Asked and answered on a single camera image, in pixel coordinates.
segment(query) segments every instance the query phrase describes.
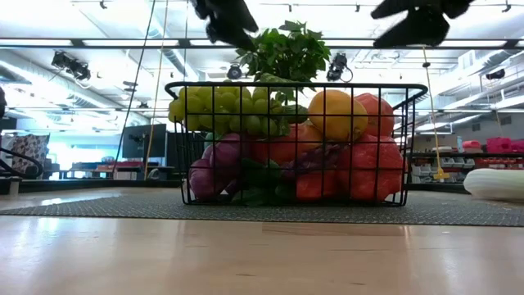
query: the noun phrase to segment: ceiling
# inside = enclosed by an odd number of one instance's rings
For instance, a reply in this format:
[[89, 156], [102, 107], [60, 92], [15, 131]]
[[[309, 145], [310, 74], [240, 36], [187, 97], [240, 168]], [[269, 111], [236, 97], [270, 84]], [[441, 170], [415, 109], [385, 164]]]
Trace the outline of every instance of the ceiling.
[[[246, 0], [253, 17], [259, 27], [278, 27], [285, 20], [307, 21], [311, 30], [322, 31], [325, 38], [376, 38], [398, 22], [404, 15], [392, 16], [384, 20], [373, 20], [370, 12], [380, 1], [320, 1], [320, 0]], [[115, 0], [105, 1], [107, 9], [102, 9], [99, 0], [25, 0], [10, 2], [0, 11], [0, 38], [96, 38], [96, 39], [143, 39], [147, 30], [147, 22], [153, 7], [153, 1], [148, 0]], [[504, 0], [477, 0], [471, 10], [456, 20], [450, 20], [450, 39], [518, 39], [524, 36], [524, 0], [509, 1], [513, 5], [508, 12], [504, 9]], [[192, 7], [185, 1], [157, 1], [154, 3], [154, 20], [162, 28], [164, 26], [165, 9], [167, 10], [166, 38], [205, 38], [206, 23], [199, 20]], [[174, 80], [182, 79], [174, 64], [167, 58], [161, 61], [160, 53], [156, 49], [66, 49], [65, 51], [81, 61], [89, 64], [93, 77], [86, 83], [77, 85], [66, 73], [57, 72], [51, 66], [51, 60], [56, 50], [49, 48], [18, 48], [0, 49], [20, 57], [25, 63], [18, 66], [32, 75], [48, 77], [43, 82], [56, 84], [73, 93], [81, 93], [82, 100], [77, 103], [96, 102], [109, 107], [129, 104], [129, 99], [123, 99], [123, 81], [134, 81], [138, 72], [138, 91], [135, 94], [137, 107], [140, 102], [146, 102], [152, 107], [153, 100], [158, 95], [159, 108], [166, 108], [171, 97], [163, 90], [163, 85]], [[234, 49], [206, 48], [206, 49], [175, 49], [179, 58], [187, 66], [187, 71], [194, 73], [189, 79], [204, 78], [207, 80], [223, 80], [229, 65], [235, 62]], [[350, 61], [349, 67], [356, 83], [420, 83], [426, 84], [425, 70], [422, 68], [423, 53], [420, 50], [369, 50], [369, 49], [340, 49]], [[459, 63], [459, 57], [465, 50], [428, 50], [427, 58], [431, 63], [431, 79], [439, 80], [442, 76], [453, 72]], [[0, 61], [12, 62], [6, 56]], [[325, 73], [318, 73], [318, 81], [325, 81]], [[160, 76], [160, 87], [156, 91], [156, 81]], [[465, 79], [462, 85], [448, 91], [446, 95], [460, 99], [462, 96], [479, 92], [476, 79]], [[49, 91], [41, 88], [25, 87], [24, 91], [17, 90], [22, 96], [27, 96], [18, 106], [34, 107], [35, 105], [55, 106]], [[311, 93], [305, 93], [303, 103], [307, 103]], [[25, 111], [11, 113], [12, 116], [21, 116]], [[107, 121], [104, 116], [89, 116], [94, 118], [93, 124]], [[73, 112], [71, 116], [83, 116]], [[151, 112], [135, 114], [134, 119], [150, 118]], [[166, 112], [157, 112], [156, 116], [166, 117]], [[123, 116], [119, 119], [111, 118], [114, 126], [119, 128]]]

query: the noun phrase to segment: black wire basket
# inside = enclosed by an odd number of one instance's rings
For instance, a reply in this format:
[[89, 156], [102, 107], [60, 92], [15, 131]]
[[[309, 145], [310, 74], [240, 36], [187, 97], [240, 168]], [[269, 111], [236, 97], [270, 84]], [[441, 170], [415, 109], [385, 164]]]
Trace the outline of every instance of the black wire basket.
[[[295, 99], [305, 88], [318, 92], [309, 112]], [[171, 140], [185, 204], [406, 204], [413, 150], [408, 138], [414, 134], [414, 104], [426, 86], [173, 82], [165, 90], [178, 108], [170, 120], [183, 123], [174, 124]], [[192, 93], [199, 91], [210, 102], [195, 102]], [[225, 103], [231, 98], [225, 92], [237, 94], [234, 104]], [[355, 97], [362, 92], [374, 93], [376, 110]], [[402, 99], [390, 109], [382, 96], [391, 92]], [[369, 135], [370, 125], [380, 136]]]

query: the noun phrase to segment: area rug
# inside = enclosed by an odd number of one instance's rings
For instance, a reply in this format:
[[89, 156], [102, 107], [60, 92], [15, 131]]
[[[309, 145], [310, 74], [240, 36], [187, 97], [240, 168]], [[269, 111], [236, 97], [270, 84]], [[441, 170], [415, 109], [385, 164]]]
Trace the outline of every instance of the area rug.
[[183, 205], [179, 195], [154, 193], [65, 202], [0, 211], [11, 216], [129, 217], [176, 220], [243, 220], [401, 225], [524, 226], [524, 206], [470, 196], [409, 194], [404, 207]]

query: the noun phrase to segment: wooden floor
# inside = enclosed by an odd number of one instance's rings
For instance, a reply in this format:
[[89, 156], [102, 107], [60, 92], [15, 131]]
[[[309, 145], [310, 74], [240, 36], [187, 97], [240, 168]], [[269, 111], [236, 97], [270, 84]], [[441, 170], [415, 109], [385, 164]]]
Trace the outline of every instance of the wooden floor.
[[[136, 192], [21, 195], [0, 208]], [[524, 229], [0, 217], [2, 295], [523, 290]]]

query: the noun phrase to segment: yellow cable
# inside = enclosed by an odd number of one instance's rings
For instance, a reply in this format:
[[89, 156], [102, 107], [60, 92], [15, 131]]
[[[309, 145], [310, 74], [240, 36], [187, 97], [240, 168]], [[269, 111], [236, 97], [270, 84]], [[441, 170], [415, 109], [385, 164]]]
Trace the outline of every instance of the yellow cable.
[[[422, 52], [424, 53], [424, 62], [427, 63], [426, 47], [425, 46], [422, 46]], [[440, 166], [439, 137], [436, 134], [435, 108], [433, 106], [433, 94], [431, 93], [431, 82], [430, 82], [430, 79], [429, 79], [429, 70], [427, 69], [428, 67], [426, 67], [427, 88], [428, 88], [427, 91], [429, 92], [429, 98], [430, 98], [430, 101], [431, 101], [431, 118], [433, 120], [433, 132], [435, 133], [436, 166], [437, 166], [436, 175], [433, 175], [433, 178], [435, 178], [435, 179], [446, 179], [446, 178], [449, 178], [449, 174], [444, 173], [444, 171], [442, 170], [442, 167]]]
[[167, 12], [169, 7], [169, 1], [165, 2], [165, 14], [164, 14], [164, 31], [162, 33], [162, 44], [160, 46], [160, 60], [158, 62], [158, 74], [156, 75], [156, 91], [155, 91], [155, 105], [153, 106], [153, 117], [151, 118], [151, 132], [149, 133], [149, 144], [147, 145], [147, 156], [146, 156], [146, 167], [144, 170], [144, 180], [147, 180], [147, 168], [149, 163], [149, 154], [151, 152], [151, 144], [153, 142], [153, 127], [155, 125], [156, 115], [156, 102], [158, 101], [158, 89], [160, 86], [160, 73], [162, 71], [162, 57], [164, 56], [164, 40], [165, 40], [165, 29], [167, 27]]

